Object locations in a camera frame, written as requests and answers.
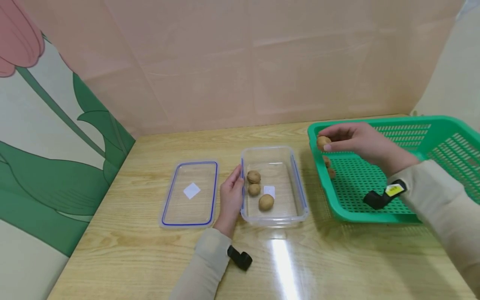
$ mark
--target green plastic basket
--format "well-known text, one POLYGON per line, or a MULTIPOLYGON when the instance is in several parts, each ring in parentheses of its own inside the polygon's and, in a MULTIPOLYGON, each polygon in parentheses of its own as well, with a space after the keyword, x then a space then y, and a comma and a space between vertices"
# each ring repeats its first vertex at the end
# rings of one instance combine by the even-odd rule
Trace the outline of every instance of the green plastic basket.
MULTIPOLYGON (((397 145, 422 160, 433 159, 465 186, 470 198, 480 203, 480 134, 464 122, 446 116, 422 116, 353 120, 367 122, 397 145)), ((320 182, 335 217, 349 222, 419 223, 416 215, 398 198, 384 209, 374 210, 363 203, 371 190, 382 193, 385 175, 352 152, 322 153, 316 137, 320 130, 336 122, 310 125, 308 137, 320 182), (328 176, 322 155, 327 155, 336 171, 328 176)))

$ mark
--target pink tulip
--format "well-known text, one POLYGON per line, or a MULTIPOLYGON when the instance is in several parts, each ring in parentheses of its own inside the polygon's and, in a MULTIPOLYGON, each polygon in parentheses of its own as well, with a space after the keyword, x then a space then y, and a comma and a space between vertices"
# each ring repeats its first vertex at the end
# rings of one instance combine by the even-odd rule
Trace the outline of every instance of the pink tulip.
POLYGON ((0 77, 30 68, 43 54, 42 32, 15 0, 0 0, 0 77))

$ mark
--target clear plastic container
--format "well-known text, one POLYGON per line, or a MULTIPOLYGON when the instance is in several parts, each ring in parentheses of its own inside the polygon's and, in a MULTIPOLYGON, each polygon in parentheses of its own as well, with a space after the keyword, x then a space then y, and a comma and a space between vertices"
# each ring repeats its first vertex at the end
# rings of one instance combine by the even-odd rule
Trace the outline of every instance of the clear plastic container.
POLYGON ((280 227, 307 218, 309 209, 305 192, 290 147, 244 149, 241 153, 241 164, 242 177, 245 179, 241 215, 245 221, 259 226, 280 227), (246 176, 251 170, 258 171, 261 176, 261 192, 258 196, 250 196, 247 192, 250 183, 246 176), (272 196, 275 199, 272 209, 266 212, 258 208, 258 201, 264 192, 274 193, 272 196))
POLYGON ((215 216, 218 163, 213 160, 178 164, 158 223, 164 228, 207 227, 215 216))

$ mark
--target left hand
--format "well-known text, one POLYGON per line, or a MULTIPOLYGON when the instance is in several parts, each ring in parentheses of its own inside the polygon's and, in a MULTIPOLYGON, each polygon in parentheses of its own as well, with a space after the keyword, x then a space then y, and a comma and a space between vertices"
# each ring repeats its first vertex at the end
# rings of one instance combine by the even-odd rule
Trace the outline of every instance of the left hand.
POLYGON ((220 185, 220 215, 213 225, 213 228, 229 238, 233 237, 233 230, 243 202, 243 179, 240 174, 241 165, 238 165, 220 185))

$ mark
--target hand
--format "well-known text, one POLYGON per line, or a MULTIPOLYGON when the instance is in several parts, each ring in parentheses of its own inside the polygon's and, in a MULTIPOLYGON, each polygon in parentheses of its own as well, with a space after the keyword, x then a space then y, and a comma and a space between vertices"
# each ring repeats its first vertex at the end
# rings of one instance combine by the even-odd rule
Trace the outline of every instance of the hand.
POLYGON ((320 131, 321 135, 332 140, 324 146, 325 152, 352 151, 377 165, 387 177, 419 163, 413 154, 365 122, 335 124, 320 131))
POLYGON ((213 225, 213 228, 229 238, 233 237, 233 230, 243 202, 243 179, 240 174, 241 165, 238 165, 220 185, 220 215, 213 225))

